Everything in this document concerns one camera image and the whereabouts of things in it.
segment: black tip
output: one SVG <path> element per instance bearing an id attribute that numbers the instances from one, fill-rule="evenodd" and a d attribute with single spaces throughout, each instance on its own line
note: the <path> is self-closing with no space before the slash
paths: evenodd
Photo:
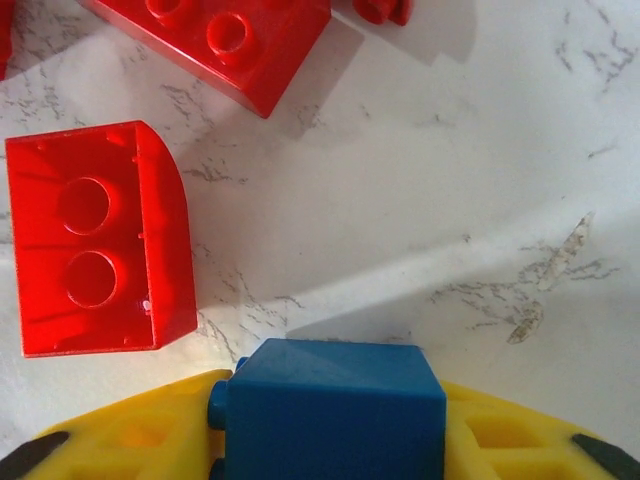
<path id="1" fill-rule="evenodd" d="M 620 447 L 576 433 L 571 441 L 616 480 L 640 480 L 640 463 Z"/>
<path id="2" fill-rule="evenodd" d="M 0 480 L 20 480 L 66 442 L 69 432 L 54 432 L 23 443 L 0 460 Z"/>

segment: tabletop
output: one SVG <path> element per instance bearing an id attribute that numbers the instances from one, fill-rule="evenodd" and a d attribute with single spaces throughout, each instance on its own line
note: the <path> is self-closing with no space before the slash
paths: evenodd
<path id="1" fill-rule="evenodd" d="M 22 358 L 1 182 L 0 455 L 288 336 L 417 344 L 441 378 L 640 456 L 638 3 L 416 3 L 400 28 L 336 0 L 264 120 L 76 2 L 18 2 L 3 137 L 151 125 L 186 190 L 199 327 Z"/>

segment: blue duplo brick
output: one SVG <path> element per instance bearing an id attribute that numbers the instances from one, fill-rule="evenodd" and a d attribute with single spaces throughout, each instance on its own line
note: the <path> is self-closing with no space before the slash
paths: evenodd
<path id="1" fill-rule="evenodd" d="M 267 340 L 209 404 L 226 480 L 441 480 L 445 420 L 410 345 Z"/>

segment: plastic toy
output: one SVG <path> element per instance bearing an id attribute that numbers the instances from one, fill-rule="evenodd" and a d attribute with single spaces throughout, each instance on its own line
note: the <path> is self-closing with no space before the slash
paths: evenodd
<path id="1" fill-rule="evenodd" d="M 0 80 L 4 80 L 11 58 L 11 23 L 15 0 L 0 0 Z"/>
<path id="2" fill-rule="evenodd" d="M 380 346 L 378 348 L 384 350 L 399 347 Z M 408 348 L 407 359 L 411 358 L 409 363 L 417 362 L 417 359 L 413 358 L 414 349 L 406 348 Z M 325 379 L 328 377 L 322 373 L 336 374 L 333 383 L 335 389 L 316 390 L 301 386 L 300 393 L 306 392 L 307 399 L 311 403 L 303 403 L 292 408 L 290 419 L 301 419 L 304 426 L 311 425 L 314 429 L 317 428 L 313 425 L 314 420 L 315 423 L 328 422 L 334 427 L 341 427 L 331 438 L 317 438 L 311 433 L 301 437 L 298 425 L 280 421 L 274 423 L 272 436 L 261 437 L 266 443 L 233 445 L 233 441 L 229 438 L 232 435 L 229 429 L 233 427 L 234 421 L 232 420 L 234 413 L 231 409 L 240 407 L 233 406 L 235 380 L 232 378 L 227 384 L 228 410 L 226 415 L 218 417 L 218 419 L 226 417 L 228 421 L 226 453 L 223 453 L 224 433 L 209 430 L 206 425 L 207 414 L 211 416 L 213 413 L 214 422 L 218 421 L 215 420 L 218 408 L 213 397 L 219 394 L 214 393 L 210 397 L 212 387 L 215 390 L 214 385 L 221 385 L 218 383 L 220 380 L 229 379 L 231 376 L 230 371 L 217 370 L 161 387 L 56 425 L 36 440 L 22 445 L 8 457 L 0 460 L 0 478 L 3 480 L 206 480 L 211 469 L 212 479 L 217 478 L 217 472 L 226 470 L 225 480 L 248 478 L 263 480 L 273 477 L 233 476 L 228 467 L 225 468 L 219 460 L 224 454 L 227 460 L 231 460 L 233 456 L 236 458 L 244 456 L 248 462 L 254 461 L 253 459 L 258 462 L 265 460 L 269 462 L 267 457 L 273 455 L 280 460 L 285 459 L 285 463 L 293 462 L 297 465 L 306 462 L 307 458 L 314 462 L 323 461 L 323 468 L 330 469 L 339 466 L 334 462 L 334 455 L 339 459 L 346 458 L 347 454 L 355 458 L 366 458 L 370 455 L 369 448 L 376 442 L 378 443 L 376 449 L 383 450 L 388 447 L 389 453 L 400 451 L 402 446 L 394 445 L 392 439 L 401 441 L 402 435 L 398 436 L 397 433 L 402 432 L 404 428 L 409 430 L 413 428 L 412 422 L 407 420 L 408 416 L 403 412 L 396 412 L 398 424 L 392 427 L 390 435 L 376 436 L 374 435 L 376 429 L 386 422 L 384 415 L 382 418 L 378 415 L 371 417 L 371 412 L 367 409 L 364 411 L 354 409 L 347 418 L 333 418 L 331 415 L 333 410 L 330 409 L 332 405 L 324 403 L 325 399 L 331 399 L 331 397 L 348 398 L 350 394 L 357 396 L 359 391 L 362 392 L 363 386 L 374 385 L 376 381 L 379 381 L 380 385 L 394 384 L 398 380 L 389 377 L 403 376 L 400 366 L 392 371 L 386 368 L 377 371 L 371 369 L 368 371 L 370 376 L 362 378 L 359 374 L 367 372 L 367 367 L 362 365 L 355 365 L 355 371 L 359 373 L 352 375 L 352 372 L 355 372 L 351 369 L 354 366 L 352 362 L 358 357 L 357 353 L 348 353 L 348 358 L 343 362 L 338 357 L 329 360 L 326 354 L 316 357 L 313 353 L 305 355 L 300 352 L 304 358 L 301 364 L 301 375 L 298 377 L 293 368 L 295 364 L 285 364 L 285 359 L 267 355 L 276 351 L 277 349 L 273 347 L 264 348 L 262 353 L 251 357 L 247 363 L 239 362 L 241 368 L 236 373 L 240 388 L 253 389 L 256 397 L 263 400 L 259 403 L 249 399 L 252 401 L 252 406 L 257 409 L 257 412 L 251 414 L 253 418 L 257 415 L 264 417 L 258 419 L 258 428 L 266 425 L 273 413 L 282 419 L 285 404 L 280 403 L 283 397 L 278 393 L 274 391 L 270 398 L 265 397 L 260 391 L 264 386 L 249 380 L 257 381 L 258 376 L 273 380 L 280 373 L 289 372 L 299 379 L 315 381 L 315 378 L 310 379 L 309 376 L 314 372 L 311 367 L 316 366 L 321 372 L 321 377 Z M 285 352 L 286 349 L 280 348 L 280 351 Z M 373 357 L 367 359 L 367 361 L 371 360 L 374 363 L 377 362 Z M 246 365 L 248 373 L 242 373 L 245 368 L 242 365 Z M 349 384 L 339 385 L 342 381 Z M 598 439 L 580 427 L 453 384 L 442 383 L 442 386 L 447 395 L 445 480 L 637 480 L 640 478 L 640 463 L 620 448 Z M 213 411 L 209 407 L 207 413 L 207 401 L 211 403 L 212 399 Z M 385 402 L 382 398 L 378 400 L 380 400 L 380 407 L 384 410 Z M 301 413 L 308 418 L 301 418 Z M 365 417 L 368 420 L 367 423 L 363 423 Z M 366 426 L 367 430 L 360 429 L 362 426 Z M 353 429 L 360 430 L 362 435 L 369 433 L 372 438 L 367 438 L 363 444 L 345 442 L 341 437 L 345 435 L 353 439 L 351 433 Z M 300 444 L 287 445 L 287 441 L 292 440 L 290 436 L 297 438 Z M 321 458 L 316 452 L 310 451 L 309 447 L 315 447 L 328 454 Z M 412 445 L 409 444 L 406 447 L 410 452 Z M 329 477 L 324 478 L 439 480 L 442 475 L 440 477 L 365 477 L 360 474 L 360 470 L 340 472 L 334 469 Z"/>
<path id="3" fill-rule="evenodd" d="M 362 18 L 376 25 L 387 20 L 404 26 L 413 11 L 413 0 L 353 0 L 353 8 Z"/>
<path id="4" fill-rule="evenodd" d="M 157 349 L 196 328 L 184 191 L 151 128 L 6 150 L 25 356 Z"/>
<path id="5" fill-rule="evenodd" d="M 330 0 L 81 0 L 268 117 L 331 18 Z"/>
<path id="6" fill-rule="evenodd" d="M 232 480 L 442 478 L 445 418 L 407 345 L 267 340 L 209 404 Z"/>

